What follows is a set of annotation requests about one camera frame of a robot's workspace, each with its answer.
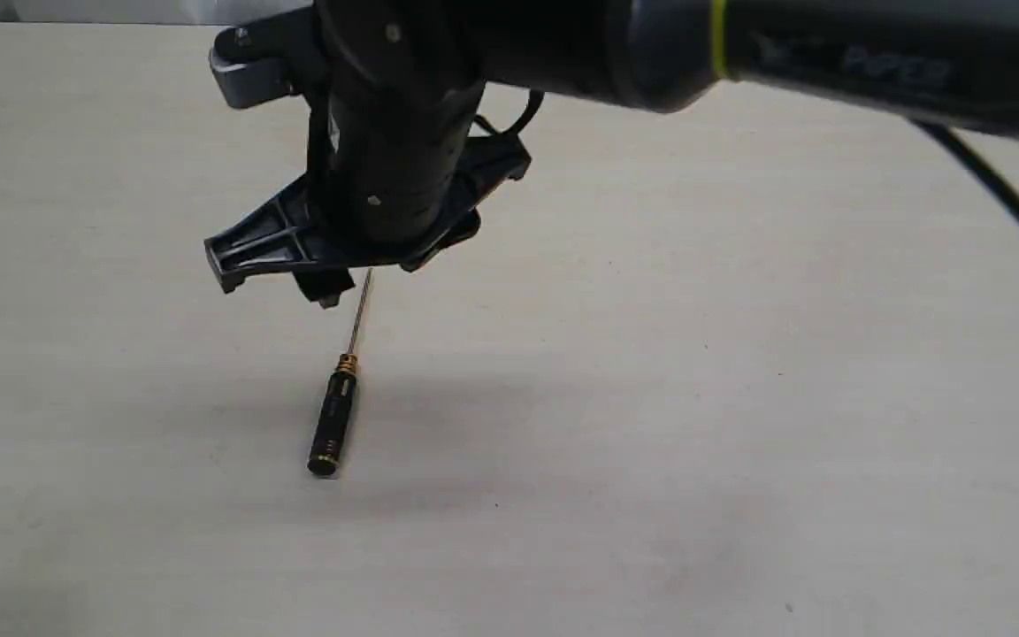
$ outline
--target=screwdriver handle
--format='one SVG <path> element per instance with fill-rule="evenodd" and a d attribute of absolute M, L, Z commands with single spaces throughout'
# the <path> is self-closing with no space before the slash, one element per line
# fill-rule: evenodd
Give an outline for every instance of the screwdriver handle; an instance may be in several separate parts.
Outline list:
<path fill-rule="evenodd" d="M 336 371 L 328 378 L 325 400 L 320 405 L 317 432 L 309 450 L 309 472 L 317 477 L 332 477 L 340 468 L 340 453 L 352 420 L 352 407 L 357 396 L 357 358 L 340 355 Z"/>

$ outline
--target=black handle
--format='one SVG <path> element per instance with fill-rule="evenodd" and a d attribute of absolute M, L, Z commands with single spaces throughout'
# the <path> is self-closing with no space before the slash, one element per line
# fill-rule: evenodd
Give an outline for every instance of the black handle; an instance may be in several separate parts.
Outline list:
<path fill-rule="evenodd" d="M 317 432 L 309 452 L 309 472 L 332 477 L 340 468 L 340 452 L 352 420 L 352 403 L 357 395 L 357 378 L 350 372 L 333 372 L 328 378 L 325 402 L 320 407 Z"/>

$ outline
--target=white table surface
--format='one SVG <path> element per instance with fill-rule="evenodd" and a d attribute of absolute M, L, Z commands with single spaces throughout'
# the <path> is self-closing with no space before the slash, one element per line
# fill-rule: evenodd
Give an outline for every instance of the white table surface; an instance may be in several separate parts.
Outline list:
<path fill-rule="evenodd" d="M 0 24 L 0 636 L 1019 634 L 1019 230 L 929 141 L 553 98 L 481 233 L 379 272 L 320 483 L 355 304 L 218 289 L 306 110 L 227 109 L 214 33 Z"/>

